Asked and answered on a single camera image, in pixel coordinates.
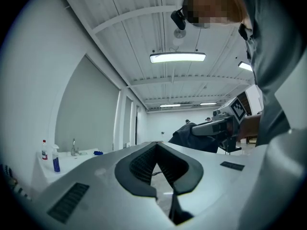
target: bottle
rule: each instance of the bottle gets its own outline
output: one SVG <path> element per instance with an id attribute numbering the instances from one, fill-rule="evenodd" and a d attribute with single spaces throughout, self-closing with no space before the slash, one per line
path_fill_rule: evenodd
<path id="1" fill-rule="evenodd" d="M 53 162 L 53 169 L 54 172 L 60 172 L 59 168 L 59 153 L 58 150 L 59 147 L 57 145 L 53 145 L 53 151 L 52 151 L 52 162 Z"/>
<path id="2" fill-rule="evenodd" d="M 43 140 L 42 159 L 43 160 L 48 160 L 46 140 Z"/>

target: dark cloth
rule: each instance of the dark cloth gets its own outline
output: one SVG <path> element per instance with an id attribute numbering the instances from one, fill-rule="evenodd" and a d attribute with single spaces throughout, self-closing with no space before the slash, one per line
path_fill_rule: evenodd
<path id="1" fill-rule="evenodd" d="M 211 137 L 199 137 L 192 135 L 191 129 L 196 126 L 195 123 L 190 123 L 182 126 L 179 130 L 173 133 L 173 137 L 169 140 L 170 143 L 200 151 L 217 153 L 218 142 Z"/>
<path id="2" fill-rule="evenodd" d="M 244 0 L 244 3 L 252 30 L 242 24 L 239 33 L 246 41 L 255 83 L 262 91 L 264 109 L 256 145 L 263 145 L 290 128 L 274 94 L 300 60 L 306 41 L 278 0 Z"/>

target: faucet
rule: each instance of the faucet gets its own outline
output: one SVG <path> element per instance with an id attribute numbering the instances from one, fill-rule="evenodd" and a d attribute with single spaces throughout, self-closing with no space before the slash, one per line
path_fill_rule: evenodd
<path id="1" fill-rule="evenodd" d="M 76 151 L 75 151 L 75 138 L 72 139 L 71 155 L 72 155 L 72 156 L 76 156 Z"/>

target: blue cloth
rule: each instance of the blue cloth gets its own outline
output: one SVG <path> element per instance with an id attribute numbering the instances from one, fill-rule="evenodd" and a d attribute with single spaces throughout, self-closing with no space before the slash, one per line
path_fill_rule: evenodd
<path id="1" fill-rule="evenodd" d="M 218 142 L 215 139 L 192 135 L 191 129 L 196 125 L 195 123 L 184 125 L 173 134 L 169 142 L 186 148 L 217 153 Z"/>
<path id="2" fill-rule="evenodd" d="M 101 152 L 101 151 L 94 151 L 94 155 L 102 155 L 102 154 L 104 154 L 104 153 Z"/>

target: ceiling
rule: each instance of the ceiling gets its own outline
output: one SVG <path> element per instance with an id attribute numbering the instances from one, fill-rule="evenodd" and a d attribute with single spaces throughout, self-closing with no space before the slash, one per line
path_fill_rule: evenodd
<path id="1" fill-rule="evenodd" d="M 67 0 L 94 42 L 148 111 L 161 104 L 200 108 L 223 103 L 253 84 L 238 25 L 200 29 L 187 23 L 179 48 L 174 45 L 172 11 L 182 0 Z M 153 52 L 202 52 L 203 62 L 152 64 Z"/>

